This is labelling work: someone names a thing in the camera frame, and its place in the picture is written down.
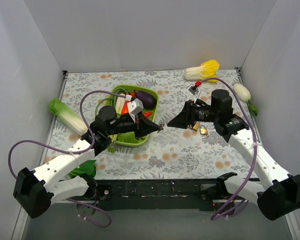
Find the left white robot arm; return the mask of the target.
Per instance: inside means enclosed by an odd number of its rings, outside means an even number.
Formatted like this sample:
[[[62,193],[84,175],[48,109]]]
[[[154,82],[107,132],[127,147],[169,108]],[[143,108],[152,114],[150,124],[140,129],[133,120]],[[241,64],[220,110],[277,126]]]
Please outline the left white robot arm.
[[[33,170],[23,168],[16,177],[13,197],[32,218],[41,216],[55,202],[82,196],[91,200],[96,196],[97,183],[87,173],[64,180],[81,164],[94,159],[112,143],[111,135],[133,132],[136,138],[163,130],[142,112],[135,118],[129,114],[117,116],[114,107],[102,107],[91,123],[92,132],[86,132],[65,154]]]

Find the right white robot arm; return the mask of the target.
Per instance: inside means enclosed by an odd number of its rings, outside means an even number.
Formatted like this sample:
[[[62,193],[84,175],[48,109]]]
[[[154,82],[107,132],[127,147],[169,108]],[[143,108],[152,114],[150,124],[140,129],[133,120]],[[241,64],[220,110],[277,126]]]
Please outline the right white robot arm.
[[[186,129],[196,122],[211,122],[215,131],[235,148],[259,179],[226,173],[217,179],[216,192],[222,199],[239,196],[258,206],[261,213],[274,221],[300,209],[300,175],[291,175],[257,142],[254,129],[233,113],[232,97],[224,89],[211,93],[211,104],[198,99],[185,102],[182,111],[167,125]]]

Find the brass padlock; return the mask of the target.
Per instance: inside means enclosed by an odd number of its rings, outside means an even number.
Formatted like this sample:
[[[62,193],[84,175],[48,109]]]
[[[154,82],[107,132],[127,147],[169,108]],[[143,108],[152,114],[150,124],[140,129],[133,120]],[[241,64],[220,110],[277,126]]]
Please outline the brass padlock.
[[[208,128],[200,122],[196,122],[193,125],[190,124],[187,126],[187,128],[193,132],[199,133],[203,139],[209,136]]]

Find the silver keys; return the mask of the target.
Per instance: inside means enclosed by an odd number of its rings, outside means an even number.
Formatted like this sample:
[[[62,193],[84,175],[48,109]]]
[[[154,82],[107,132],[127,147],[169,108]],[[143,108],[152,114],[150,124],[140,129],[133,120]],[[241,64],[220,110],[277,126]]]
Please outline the silver keys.
[[[161,123],[161,124],[159,125],[158,133],[164,130],[164,126],[165,126],[164,123]]]

